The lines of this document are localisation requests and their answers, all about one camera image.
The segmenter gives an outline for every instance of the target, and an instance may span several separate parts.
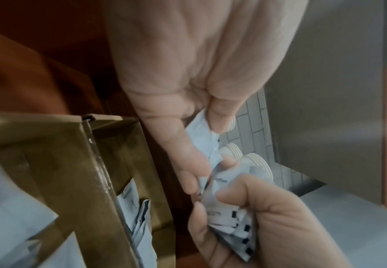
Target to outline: palm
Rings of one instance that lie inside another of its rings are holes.
[[[120,83],[151,134],[189,179],[211,170],[182,119],[208,107],[211,128],[222,132],[280,64],[304,3],[106,1]],[[290,16],[274,16],[295,8],[298,12]],[[185,191],[194,192],[197,184],[191,186]]]

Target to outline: brown box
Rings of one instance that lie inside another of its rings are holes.
[[[151,200],[158,267],[175,267],[175,230],[135,118],[0,113],[0,164],[59,217],[39,234],[46,258],[75,232],[87,267],[141,267],[116,194],[134,178]]]

